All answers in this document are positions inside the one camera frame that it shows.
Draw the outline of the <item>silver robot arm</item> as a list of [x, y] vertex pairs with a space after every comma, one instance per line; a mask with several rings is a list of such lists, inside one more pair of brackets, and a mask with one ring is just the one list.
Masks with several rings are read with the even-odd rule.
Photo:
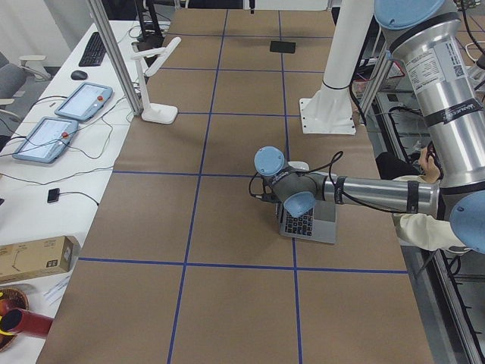
[[410, 80], [415, 113], [433, 144], [424, 168], [436, 177], [372, 180], [339, 176], [331, 165], [297, 168], [273, 146], [255, 154], [262, 180], [259, 199], [299, 218], [319, 205], [333, 211], [353, 204], [387, 212], [400, 237], [428, 249], [460, 246], [484, 251], [484, 106], [478, 99], [455, 40], [461, 19], [451, 1], [375, 1], [362, 11], [344, 5], [336, 24], [336, 54], [343, 37], [363, 39], [375, 20], [387, 49]]

